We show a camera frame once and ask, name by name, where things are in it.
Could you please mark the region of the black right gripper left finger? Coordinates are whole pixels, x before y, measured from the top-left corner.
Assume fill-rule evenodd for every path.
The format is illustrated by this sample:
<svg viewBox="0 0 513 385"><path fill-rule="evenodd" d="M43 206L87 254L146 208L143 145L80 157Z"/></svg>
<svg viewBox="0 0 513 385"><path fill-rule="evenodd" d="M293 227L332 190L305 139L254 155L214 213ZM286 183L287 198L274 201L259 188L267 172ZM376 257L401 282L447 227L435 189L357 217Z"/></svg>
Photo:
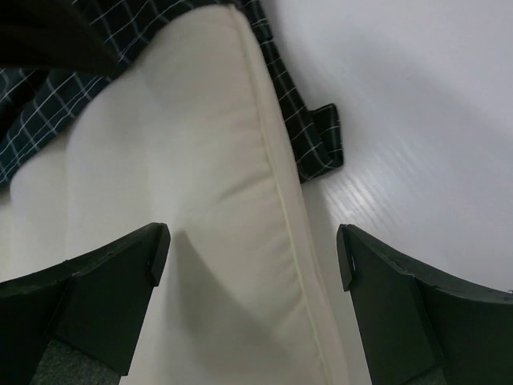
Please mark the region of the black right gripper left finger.
<svg viewBox="0 0 513 385"><path fill-rule="evenodd" d="M128 374L170 246L151 223L1 284L3 384L118 384Z"/></svg>

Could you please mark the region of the cream white pillow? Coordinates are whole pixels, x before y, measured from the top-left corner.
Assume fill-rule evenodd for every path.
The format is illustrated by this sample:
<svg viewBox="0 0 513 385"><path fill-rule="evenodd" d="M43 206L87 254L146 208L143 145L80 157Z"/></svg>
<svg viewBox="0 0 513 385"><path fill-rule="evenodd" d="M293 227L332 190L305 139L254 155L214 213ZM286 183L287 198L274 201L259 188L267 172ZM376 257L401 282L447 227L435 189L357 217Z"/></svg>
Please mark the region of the cream white pillow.
<svg viewBox="0 0 513 385"><path fill-rule="evenodd" d="M247 18L206 6L16 173L1 277L162 222L172 247L126 384L367 384L326 219L302 194Z"/></svg>

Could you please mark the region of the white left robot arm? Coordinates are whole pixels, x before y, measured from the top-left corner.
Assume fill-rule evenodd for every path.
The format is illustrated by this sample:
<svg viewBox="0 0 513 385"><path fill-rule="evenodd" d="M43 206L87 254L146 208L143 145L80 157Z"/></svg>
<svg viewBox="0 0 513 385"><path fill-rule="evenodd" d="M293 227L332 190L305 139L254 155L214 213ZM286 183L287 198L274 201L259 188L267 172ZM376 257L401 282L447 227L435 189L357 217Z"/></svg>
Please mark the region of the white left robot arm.
<svg viewBox="0 0 513 385"><path fill-rule="evenodd" d="M2 1L1 67L106 76L117 55L69 1Z"/></svg>

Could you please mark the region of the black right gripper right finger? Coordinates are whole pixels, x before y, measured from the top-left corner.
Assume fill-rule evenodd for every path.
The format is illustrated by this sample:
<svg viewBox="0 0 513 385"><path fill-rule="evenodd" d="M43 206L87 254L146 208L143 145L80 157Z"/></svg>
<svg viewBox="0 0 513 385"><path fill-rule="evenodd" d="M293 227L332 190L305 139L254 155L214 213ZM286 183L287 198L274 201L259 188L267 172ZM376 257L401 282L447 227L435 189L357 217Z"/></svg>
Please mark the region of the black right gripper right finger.
<svg viewBox="0 0 513 385"><path fill-rule="evenodd" d="M510 384L512 295L436 269L355 225L337 255L373 384Z"/></svg>

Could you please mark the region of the dark plaid pillowcase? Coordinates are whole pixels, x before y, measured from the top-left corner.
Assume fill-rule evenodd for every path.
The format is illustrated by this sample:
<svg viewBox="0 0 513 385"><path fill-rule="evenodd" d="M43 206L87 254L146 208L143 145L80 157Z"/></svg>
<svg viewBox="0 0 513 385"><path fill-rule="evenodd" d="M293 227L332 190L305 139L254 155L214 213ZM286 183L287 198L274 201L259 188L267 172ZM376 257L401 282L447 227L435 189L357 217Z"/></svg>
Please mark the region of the dark plaid pillowcase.
<svg viewBox="0 0 513 385"><path fill-rule="evenodd" d="M179 16L206 1L74 1L73 6L119 56L108 77L52 69L1 71L1 186L32 156L63 132L79 113L132 65L143 49ZM277 93L301 182L344 163L341 126L335 104L309 110L274 42L258 1L232 1L248 20Z"/></svg>

